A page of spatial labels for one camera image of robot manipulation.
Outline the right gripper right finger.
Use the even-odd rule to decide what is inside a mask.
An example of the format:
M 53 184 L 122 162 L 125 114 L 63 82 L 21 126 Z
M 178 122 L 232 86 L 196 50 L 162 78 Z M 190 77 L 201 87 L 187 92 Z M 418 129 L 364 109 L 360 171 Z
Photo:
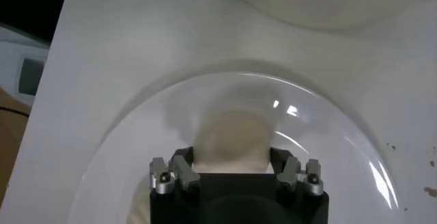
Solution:
M 305 169 L 302 169 L 301 162 L 290 151 L 270 148 L 270 164 L 277 180 L 285 184 L 291 192 L 300 184 L 308 195 L 324 193 L 319 160 L 310 158 Z

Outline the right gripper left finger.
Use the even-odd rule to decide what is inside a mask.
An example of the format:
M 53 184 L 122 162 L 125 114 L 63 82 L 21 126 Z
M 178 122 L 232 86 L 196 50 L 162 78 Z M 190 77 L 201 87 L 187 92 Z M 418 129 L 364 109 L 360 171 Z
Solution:
M 193 162 L 193 147 L 176 150 L 168 163 L 163 157 L 153 158 L 150 162 L 151 190 L 156 193 L 172 193 L 177 187 L 183 191 L 198 190 L 200 175 L 192 169 Z

